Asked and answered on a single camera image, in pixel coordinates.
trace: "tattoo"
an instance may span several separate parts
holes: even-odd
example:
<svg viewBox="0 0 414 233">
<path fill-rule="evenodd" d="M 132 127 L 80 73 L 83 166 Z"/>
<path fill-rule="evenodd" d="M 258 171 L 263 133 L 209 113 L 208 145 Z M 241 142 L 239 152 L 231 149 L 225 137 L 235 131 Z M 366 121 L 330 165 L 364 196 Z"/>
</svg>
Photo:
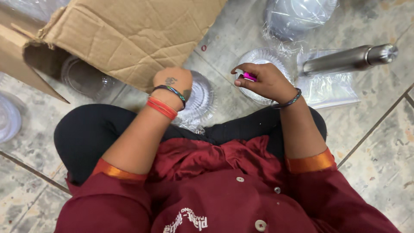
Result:
<svg viewBox="0 0 414 233">
<path fill-rule="evenodd" d="M 165 84 L 167 84 L 168 86 L 171 86 L 171 85 L 175 84 L 177 81 L 178 81 L 178 80 L 177 80 L 177 79 L 175 79 L 175 78 L 167 78 L 167 79 L 165 80 Z"/>
<path fill-rule="evenodd" d="M 190 95 L 191 95 L 191 90 L 184 90 L 183 91 L 183 97 L 184 97 L 185 101 L 188 101 L 188 98 L 190 97 Z"/>
</svg>

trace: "black pants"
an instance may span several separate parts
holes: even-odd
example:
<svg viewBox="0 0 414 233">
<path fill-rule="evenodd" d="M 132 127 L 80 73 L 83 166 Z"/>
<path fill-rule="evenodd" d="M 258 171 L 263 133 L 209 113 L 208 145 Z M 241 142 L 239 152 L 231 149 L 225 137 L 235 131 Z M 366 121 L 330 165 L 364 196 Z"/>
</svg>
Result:
<svg viewBox="0 0 414 233">
<path fill-rule="evenodd" d="M 310 108 L 313 120 L 324 140 L 326 125 L 323 118 Z M 69 112 L 56 127 L 56 150 L 74 184 L 82 184 L 92 173 L 103 153 L 124 132 L 137 114 L 106 104 L 89 104 Z M 249 140 L 269 135 L 267 151 L 283 158 L 283 136 L 279 110 L 261 109 L 249 116 L 205 129 L 204 135 L 170 125 L 162 141 L 171 138 L 188 138 L 221 145 L 233 139 Z"/>
</svg>

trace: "pink lighter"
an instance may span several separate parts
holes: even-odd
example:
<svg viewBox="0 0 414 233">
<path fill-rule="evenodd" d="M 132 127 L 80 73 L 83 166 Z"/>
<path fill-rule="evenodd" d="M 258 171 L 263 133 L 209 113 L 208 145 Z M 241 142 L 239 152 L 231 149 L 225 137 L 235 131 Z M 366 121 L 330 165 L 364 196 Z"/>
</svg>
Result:
<svg viewBox="0 0 414 233">
<path fill-rule="evenodd" d="M 248 80 L 253 81 L 253 82 L 256 82 L 256 81 L 257 81 L 256 76 L 254 76 L 253 74 L 250 74 L 250 73 L 248 73 L 248 72 L 244 72 L 244 71 L 243 71 L 243 70 L 241 70 L 241 69 L 236 69 L 236 72 L 237 72 L 238 74 L 243 75 L 243 77 L 244 77 L 245 79 L 248 79 Z"/>
</svg>

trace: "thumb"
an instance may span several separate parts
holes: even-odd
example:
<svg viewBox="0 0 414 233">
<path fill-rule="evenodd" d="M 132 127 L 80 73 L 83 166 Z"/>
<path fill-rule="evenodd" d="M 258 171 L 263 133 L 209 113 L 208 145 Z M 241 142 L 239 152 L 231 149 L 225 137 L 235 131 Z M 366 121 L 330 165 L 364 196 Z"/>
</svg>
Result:
<svg viewBox="0 0 414 233">
<path fill-rule="evenodd" d="M 249 79 L 245 79 L 245 78 L 237 79 L 236 81 L 234 81 L 234 84 L 237 87 L 244 87 L 244 88 L 249 89 L 253 92 L 257 89 L 257 85 L 258 85 L 256 82 L 253 82 L 253 81 L 251 81 Z"/>
</svg>

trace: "stainless steel bottle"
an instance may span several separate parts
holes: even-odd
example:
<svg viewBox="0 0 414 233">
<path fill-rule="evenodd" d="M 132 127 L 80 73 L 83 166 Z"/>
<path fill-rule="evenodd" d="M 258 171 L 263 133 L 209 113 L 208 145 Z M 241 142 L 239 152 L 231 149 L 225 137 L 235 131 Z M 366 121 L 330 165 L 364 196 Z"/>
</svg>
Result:
<svg viewBox="0 0 414 233">
<path fill-rule="evenodd" d="M 377 65 L 393 62 L 397 55 L 398 48 L 392 44 L 379 46 L 364 45 L 307 60 L 303 65 L 303 73 L 307 76 L 313 76 L 327 73 L 363 71 Z"/>
</svg>

